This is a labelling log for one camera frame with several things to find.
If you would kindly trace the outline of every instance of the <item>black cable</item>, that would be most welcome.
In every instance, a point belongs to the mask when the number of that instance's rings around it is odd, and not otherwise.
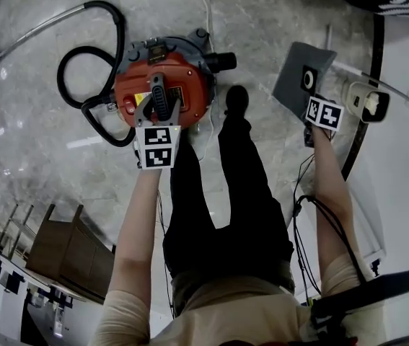
[[[135,137],[135,129],[131,128],[123,140],[117,140],[112,135],[110,135],[100,123],[94,118],[90,110],[93,107],[96,107],[101,104],[111,103],[111,89],[115,83],[116,71],[118,70],[120,62],[123,60],[124,54],[124,42],[126,40],[126,20],[123,14],[116,8],[114,5],[107,3],[105,1],[89,1],[84,4],[85,9],[91,8],[101,8],[109,12],[113,18],[113,21],[116,25],[116,36],[117,36],[117,45],[116,45],[116,54],[115,57],[112,57],[106,51],[100,50],[99,48],[94,48],[93,46],[81,46],[79,48],[74,48],[70,50],[64,57],[61,59],[60,64],[58,65],[57,70],[57,85],[61,97],[65,100],[66,104],[76,109],[80,109],[85,118],[89,121],[91,126],[97,131],[97,133],[102,136],[107,142],[111,143],[113,146],[124,147],[130,144]],[[108,63],[112,68],[108,79],[103,86],[100,93],[96,96],[90,97],[84,102],[78,102],[71,97],[68,89],[65,84],[65,70],[68,62],[77,55],[80,54],[91,54],[103,59]]]
[[[297,217],[297,214],[299,212],[296,209],[296,191],[297,191],[297,187],[299,186],[299,183],[300,183],[301,179],[304,177],[305,173],[307,173],[307,170],[310,167],[310,165],[312,164],[314,159],[315,159],[315,155],[312,154],[300,164],[299,173],[298,173],[298,176],[297,176],[296,187],[294,188],[294,194],[293,194],[293,200],[294,200],[294,211],[293,211],[294,243],[296,244],[296,253],[297,253],[298,263],[299,263],[299,267],[300,267],[301,274],[302,274],[302,281],[304,283],[305,297],[307,299],[307,305],[309,303],[309,300],[308,300],[307,282],[305,280],[304,270],[306,270],[307,277],[308,277],[310,283],[312,284],[313,288],[320,295],[321,295],[321,291],[320,291],[320,289],[318,288],[318,286],[317,286],[317,284],[315,282],[315,277],[314,277],[314,275],[312,273],[312,268],[310,267],[310,263],[308,261],[307,254],[305,253],[305,248],[304,248],[304,245],[303,245],[303,242],[302,242],[302,238],[300,237],[299,230],[297,228],[296,217]],[[303,172],[301,172],[302,171],[302,166],[305,163],[307,163],[308,161],[309,161],[309,163],[305,167],[305,170]]]
[[[324,128],[320,128],[320,130],[322,130],[322,132],[325,134],[325,136],[327,137],[327,139],[329,141],[332,141],[334,139],[334,136],[336,134],[336,132],[332,132],[331,130],[329,131],[329,135],[327,134],[327,131]]]
[[[345,246],[347,248],[347,251],[348,251],[348,254],[350,255],[353,266],[355,267],[356,274],[358,275],[358,279],[360,281],[360,284],[366,283],[367,282],[366,278],[364,277],[364,274],[361,271],[361,268],[360,268],[360,266],[358,264],[358,260],[356,259],[355,253],[353,252],[353,250],[352,250],[352,248],[350,246],[350,243],[348,242],[347,234],[346,234],[345,230],[343,229],[342,224],[340,223],[338,217],[334,214],[334,212],[331,211],[331,209],[329,209],[326,206],[326,204],[322,203],[317,198],[314,198],[312,196],[308,196],[307,200],[309,200],[311,203],[316,205],[317,209],[324,215],[326,220],[329,222],[329,224],[334,228],[336,233],[342,239],[342,242],[345,244]],[[337,226],[339,227],[338,229],[335,227],[334,223],[327,216],[325,211],[333,217],[334,221],[336,222]]]
[[[158,211],[159,211],[159,222],[161,223],[161,228],[162,228],[162,233],[164,234],[164,237],[166,236],[166,228],[164,227],[164,216],[162,215],[162,198],[161,198],[161,193],[158,191]],[[172,315],[172,319],[175,319],[175,314],[174,314],[174,298],[172,298],[172,301],[170,300],[170,294],[169,294],[169,281],[167,280],[167,266],[166,266],[166,261],[164,260],[164,274],[166,277],[166,290],[167,290],[167,300],[169,302],[169,307],[170,307],[170,313]]]

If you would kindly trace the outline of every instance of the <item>leg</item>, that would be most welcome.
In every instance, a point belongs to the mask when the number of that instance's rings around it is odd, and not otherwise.
[[[247,92],[240,86],[227,95],[227,118],[219,134],[221,164],[232,207],[230,233],[234,260],[247,263],[257,276],[275,278],[280,260],[291,261],[294,250],[279,202],[271,195],[251,126],[244,119]]]
[[[215,233],[204,199],[199,160],[186,133],[180,138],[170,179],[172,217],[162,246],[173,278],[205,264]]]

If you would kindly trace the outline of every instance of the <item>white wall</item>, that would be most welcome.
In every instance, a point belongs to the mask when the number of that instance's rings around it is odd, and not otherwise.
[[[409,20],[386,19],[385,28],[382,78],[409,94]],[[382,219],[387,257],[381,273],[409,270],[409,105],[403,99],[392,95],[387,119],[369,127],[356,168],[363,165]],[[409,295],[388,301],[385,316],[390,339],[408,335]]]
[[[53,334],[53,325],[55,321],[55,311],[53,304],[46,303],[41,308],[35,308],[28,304],[27,310],[30,313],[39,332],[44,337],[45,341],[52,346],[67,346],[69,343],[64,338],[57,337]]]
[[[20,339],[26,290],[27,283],[20,283],[18,294],[7,293],[0,285],[0,333],[13,340]]]
[[[102,306],[73,300],[73,308],[65,309],[63,340],[70,346],[86,346],[102,317]],[[150,312],[150,335],[155,337],[172,320],[170,314]]]
[[[14,252],[14,255],[12,257],[11,262],[13,262],[15,265],[17,265],[20,268],[24,268],[26,267],[26,262],[23,260],[22,257],[19,257],[17,255],[17,252]]]

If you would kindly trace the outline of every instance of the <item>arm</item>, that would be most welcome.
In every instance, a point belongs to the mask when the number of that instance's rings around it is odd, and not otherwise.
[[[338,217],[353,251],[358,252],[353,229],[353,208],[345,180],[340,172],[333,147],[322,129],[313,126],[315,143],[315,195]],[[339,256],[347,253],[346,246],[317,209],[317,243],[320,275]]]
[[[122,290],[151,305],[151,259],[161,170],[138,176],[116,247],[109,290]]]

